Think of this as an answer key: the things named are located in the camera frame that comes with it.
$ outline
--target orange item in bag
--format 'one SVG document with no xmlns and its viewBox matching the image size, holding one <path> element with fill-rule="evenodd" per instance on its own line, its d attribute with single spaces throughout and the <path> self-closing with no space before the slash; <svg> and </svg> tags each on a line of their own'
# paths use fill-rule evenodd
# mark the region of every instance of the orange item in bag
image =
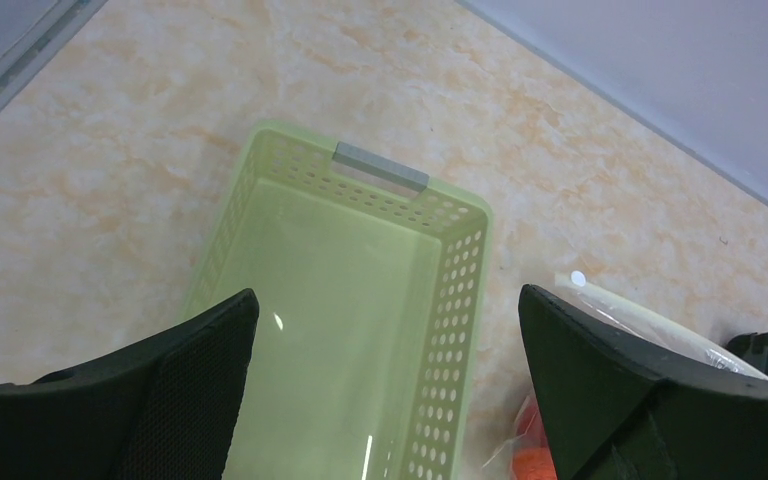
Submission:
<svg viewBox="0 0 768 480">
<path fill-rule="evenodd" d="M 523 448 L 511 462 L 516 480 L 558 480 L 552 455 L 546 447 Z"/>
</svg>

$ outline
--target basket handle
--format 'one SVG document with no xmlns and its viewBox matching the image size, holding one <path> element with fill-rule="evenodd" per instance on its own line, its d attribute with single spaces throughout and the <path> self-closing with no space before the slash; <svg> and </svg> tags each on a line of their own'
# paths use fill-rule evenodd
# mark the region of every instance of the basket handle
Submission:
<svg viewBox="0 0 768 480">
<path fill-rule="evenodd" d="M 418 170 L 343 142 L 337 144 L 333 160 L 417 192 L 425 190 L 430 179 Z"/>
</svg>

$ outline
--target white wall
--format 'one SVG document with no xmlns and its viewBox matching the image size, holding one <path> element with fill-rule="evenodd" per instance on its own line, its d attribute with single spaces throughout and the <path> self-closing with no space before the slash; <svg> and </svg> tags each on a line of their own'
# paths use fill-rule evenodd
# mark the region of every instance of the white wall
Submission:
<svg viewBox="0 0 768 480">
<path fill-rule="evenodd" d="M 462 1 L 768 203 L 768 2 Z"/>
</svg>

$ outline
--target clear plastic bag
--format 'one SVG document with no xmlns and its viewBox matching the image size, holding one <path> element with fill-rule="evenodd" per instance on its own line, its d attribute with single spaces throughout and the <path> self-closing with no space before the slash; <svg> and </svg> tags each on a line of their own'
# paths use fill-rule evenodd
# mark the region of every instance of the clear plastic bag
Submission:
<svg viewBox="0 0 768 480">
<path fill-rule="evenodd" d="M 533 392 L 523 402 L 513 430 L 513 438 L 496 449 L 493 458 L 484 464 L 484 469 L 498 471 L 502 463 L 505 464 L 503 468 L 510 472 L 511 480 L 557 480 Z"/>
<path fill-rule="evenodd" d="M 768 376 L 707 338 L 630 300 L 587 282 L 584 274 L 555 276 L 555 292 L 593 318 L 693 360 L 734 373 Z"/>
</svg>

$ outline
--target plastic basket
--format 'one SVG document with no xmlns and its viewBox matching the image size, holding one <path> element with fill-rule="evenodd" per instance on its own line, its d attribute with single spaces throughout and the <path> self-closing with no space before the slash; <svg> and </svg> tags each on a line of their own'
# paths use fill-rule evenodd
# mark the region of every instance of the plastic basket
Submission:
<svg viewBox="0 0 768 480">
<path fill-rule="evenodd" d="M 225 478 L 455 478 L 491 221 L 445 182 L 259 124 L 182 316 L 260 300 Z"/>
</svg>

